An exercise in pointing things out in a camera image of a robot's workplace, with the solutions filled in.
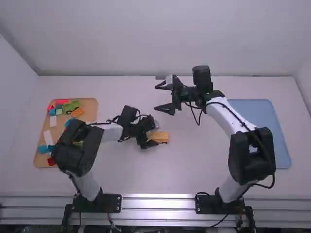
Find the cork board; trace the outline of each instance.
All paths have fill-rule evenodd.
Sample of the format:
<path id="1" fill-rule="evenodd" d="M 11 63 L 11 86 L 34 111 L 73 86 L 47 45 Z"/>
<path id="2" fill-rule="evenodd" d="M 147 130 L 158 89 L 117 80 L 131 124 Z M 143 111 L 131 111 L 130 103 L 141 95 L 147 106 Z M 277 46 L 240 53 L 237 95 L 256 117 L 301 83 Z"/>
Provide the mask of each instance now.
<path id="1" fill-rule="evenodd" d="M 85 121 L 85 122 L 94 122 L 96 120 L 97 116 L 97 110 L 98 110 L 98 102 L 94 98 L 84 98 L 84 99 L 69 99 L 69 101 L 72 100 L 79 100 L 81 103 L 81 107 L 84 110 L 84 113 L 77 117 L 77 119 Z M 50 104 L 53 104 L 55 106 L 55 100 L 52 100 Z M 50 115 L 46 114 L 45 120 L 43 123 L 43 127 L 41 130 L 40 138 L 38 141 L 37 148 L 41 145 L 46 145 L 46 142 L 44 140 L 43 132 L 46 130 L 50 130 L 53 143 L 56 143 L 59 137 L 62 135 L 64 129 L 65 129 L 65 123 L 72 118 L 72 115 L 69 114 L 61 114 L 56 116 L 56 126 L 50 127 Z M 38 149 L 36 149 L 35 157 L 34 157 L 34 165 L 35 167 L 53 167 L 49 166 L 48 164 L 48 158 L 50 157 L 49 153 L 41 154 Z"/>

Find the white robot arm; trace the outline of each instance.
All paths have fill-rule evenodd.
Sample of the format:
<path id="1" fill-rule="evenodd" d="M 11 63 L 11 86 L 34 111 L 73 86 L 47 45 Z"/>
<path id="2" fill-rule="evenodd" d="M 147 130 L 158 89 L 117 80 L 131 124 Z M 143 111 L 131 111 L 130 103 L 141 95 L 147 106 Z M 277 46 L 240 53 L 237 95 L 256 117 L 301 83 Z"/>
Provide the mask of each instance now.
<path id="1" fill-rule="evenodd" d="M 231 107 L 222 92 L 213 89 L 208 66 L 197 66 L 192 71 L 196 86 L 183 85 L 176 75 L 167 76 L 165 81 L 155 86 L 155 89 L 172 92 L 172 103 L 157 106 L 155 110 L 174 115 L 176 109 L 181 110 L 182 103 L 192 108 L 191 102 L 195 102 L 195 108 L 201 109 L 201 114 L 203 112 L 211 116 L 230 138 L 230 176 L 215 191 L 216 208 L 237 202 L 254 185 L 271 188 L 276 170 L 271 131 L 267 127 L 258 128 L 245 120 Z M 273 175 L 271 187 L 256 184 L 268 175 Z"/>

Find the black bracket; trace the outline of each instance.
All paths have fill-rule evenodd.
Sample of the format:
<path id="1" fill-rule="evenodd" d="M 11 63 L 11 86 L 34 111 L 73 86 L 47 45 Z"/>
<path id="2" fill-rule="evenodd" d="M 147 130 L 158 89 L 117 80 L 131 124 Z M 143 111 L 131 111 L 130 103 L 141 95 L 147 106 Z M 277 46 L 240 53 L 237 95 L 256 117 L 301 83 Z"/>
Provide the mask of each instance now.
<path id="1" fill-rule="evenodd" d="M 245 209 L 243 199 L 231 203 L 219 204 L 216 196 L 197 195 L 195 198 L 195 211 L 198 215 L 222 215 L 222 214 L 240 214 Z"/>
<path id="2" fill-rule="evenodd" d="M 101 194 L 94 201 L 88 201 L 76 195 L 72 202 L 72 211 L 81 213 L 120 213 L 122 196 L 120 194 Z"/>
<path id="3" fill-rule="evenodd" d="M 67 204 L 61 224 L 61 233 L 68 232 L 69 218 L 72 213 L 120 213 L 122 196 L 120 194 L 103 194 L 100 189 L 94 201 L 89 201 L 80 194 L 73 197 L 72 204 Z"/>

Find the white table surface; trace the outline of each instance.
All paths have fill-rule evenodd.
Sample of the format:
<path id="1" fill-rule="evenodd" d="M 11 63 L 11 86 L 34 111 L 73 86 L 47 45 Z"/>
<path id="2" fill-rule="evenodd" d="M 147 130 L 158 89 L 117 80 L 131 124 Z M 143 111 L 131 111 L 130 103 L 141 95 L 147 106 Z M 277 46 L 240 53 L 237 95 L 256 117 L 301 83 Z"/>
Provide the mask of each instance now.
<path id="1" fill-rule="evenodd" d="M 191 77 L 182 77 L 192 85 Z M 292 158 L 292 167 L 276 172 L 272 190 L 253 187 L 247 194 L 264 197 L 309 198 L 311 118 L 291 77 L 214 77 L 214 88 L 228 99 L 268 99 L 272 102 Z M 46 114 L 54 98 L 94 97 L 99 102 L 98 120 L 121 113 L 125 104 L 142 114 L 152 114 L 161 130 L 171 134 L 167 145 L 140 150 L 136 141 L 102 144 L 93 166 L 97 181 L 106 192 L 145 194 L 213 193 L 229 175 L 229 139 L 208 117 L 201 126 L 190 109 L 170 116 L 153 107 L 171 101 L 169 91 L 155 90 L 154 77 L 68 76 L 40 77 L 11 153 L 1 165 L 2 193 L 58 195 L 73 193 L 66 175 L 57 168 L 35 168 L 33 157 Z"/>
<path id="2" fill-rule="evenodd" d="M 191 77 L 182 77 L 192 85 Z M 214 88 L 228 99 L 268 99 L 280 122 L 292 167 L 277 170 L 272 190 L 253 187 L 245 203 L 254 208 L 258 227 L 311 228 L 311 118 L 291 77 L 214 77 Z M 60 224 L 74 188 L 57 168 L 35 168 L 34 153 L 46 114 L 54 98 L 95 97 L 98 120 L 121 113 L 125 104 L 152 114 L 161 130 L 171 134 L 167 145 L 141 151 L 135 140 L 100 147 L 94 175 L 106 192 L 121 193 L 122 211 L 116 224 L 132 226 L 201 226 L 221 215 L 197 215 L 194 194 L 213 193 L 229 175 L 229 139 L 208 117 L 198 127 L 190 109 L 170 116 L 153 107 L 171 101 L 169 91 L 155 90 L 154 77 L 40 77 L 16 133 L 10 154 L 0 166 L 0 224 Z M 268 178 L 263 183 L 270 184 Z M 82 225 L 108 225 L 106 214 L 82 214 Z M 221 227 L 234 227 L 228 216 Z M 79 224 L 73 214 L 71 224 Z"/>

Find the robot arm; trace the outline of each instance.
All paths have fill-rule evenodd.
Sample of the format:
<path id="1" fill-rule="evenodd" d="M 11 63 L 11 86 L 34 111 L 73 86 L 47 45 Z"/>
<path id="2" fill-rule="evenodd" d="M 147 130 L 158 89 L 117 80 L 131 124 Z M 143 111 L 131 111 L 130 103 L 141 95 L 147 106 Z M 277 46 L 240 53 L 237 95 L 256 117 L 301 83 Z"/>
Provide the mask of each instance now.
<path id="1" fill-rule="evenodd" d="M 104 130 L 101 143 L 118 141 L 123 132 L 123 127 L 116 123 L 97 125 L 96 127 Z M 101 187 L 94 179 L 91 170 L 87 174 L 80 177 L 67 170 L 64 170 L 64 173 L 69 175 L 69 178 L 77 191 L 89 201 L 94 201 L 101 191 Z"/>
<path id="2" fill-rule="evenodd" d="M 267 127 L 258 128 L 235 111 L 224 94 L 213 89 L 208 66 L 192 69 L 196 86 L 185 86 L 171 75 L 155 86 L 156 89 L 171 90 L 172 102 L 155 107 L 155 110 L 175 114 L 181 104 L 195 102 L 202 112 L 211 116 L 230 137 L 228 167 L 230 176 L 217 188 L 215 196 L 222 204 L 237 201 L 260 180 L 274 174 L 276 170 L 272 133 Z"/>
<path id="3" fill-rule="evenodd" d="M 215 97 L 212 98 L 210 101 L 207 102 L 207 114 L 212 117 L 218 124 L 219 126 L 225 131 L 225 133 L 228 135 L 228 137 L 232 137 L 239 134 L 244 133 L 248 134 L 250 132 L 256 132 L 257 127 L 245 120 L 238 112 L 236 112 L 228 102 L 228 100 L 225 97 Z M 275 165 L 273 168 L 273 163 L 270 163 L 270 159 L 274 160 L 274 158 L 265 158 L 265 156 L 262 156 L 260 158 L 260 154 L 262 154 L 260 151 L 257 151 L 255 156 L 257 155 L 258 159 L 264 158 L 267 159 L 268 162 L 266 162 L 266 168 L 260 167 L 260 171 L 256 171 L 257 174 L 257 179 L 254 176 L 251 176 L 250 174 L 248 176 L 251 176 L 253 178 L 245 178 L 247 179 L 247 183 L 242 182 L 243 184 L 240 184 L 238 181 L 241 182 L 240 180 L 235 180 L 233 176 L 237 179 L 236 173 L 238 172 L 238 169 L 234 168 L 235 166 L 232 163 L 238 163 L 239 161 L 235 161 L 238 158 L 235 156 L 235 158 L 230 158 L 229 155 L 229 160 L 228 160 L 228 165 L 231 173 L 234 173 L 233 176 L 229 175 L 227 180 L 220 186 L 218 192 L 220 195 L 220 198 L 223 203 L 231 203 L 233 201 L 236 201 L 239 199 L 248 189 L 250 186 L 253 184 L 257 183 L 259 179 L 262 180 L 263 177 L 269 175 L 271 172 L 271 166 L 272 169 L 275 169 Z M 270 151 L 270 153 L 274 157 L 274 152 L 273 150 Z M 246 154 L 246 156 L 253 156 L 252 152 L 249 152 L 249 154 Z M 265 163 L 265 160 L 261 159 L 261 164 L 257 164 L 257 166 L 263 165 Z"/>
<path id="4" fill-rule="evenodd" d="M 159 145 L 153 140 L 148 140 L 146 135 L 148 131 L 157 127 L 151 115 L 142 117 L 138 109 L 127 105 L 120 116 L 106 123 L 86 125 L 81 120 L 73 119 L 52 149 L 52 157 L 60 170 L 68 174 L 78 194 L 92 202 L 103 193 L 91 172 L 101 143 L 121 142 L 135 137 L 137 144 L 142 149 L 147 149 Z"/>

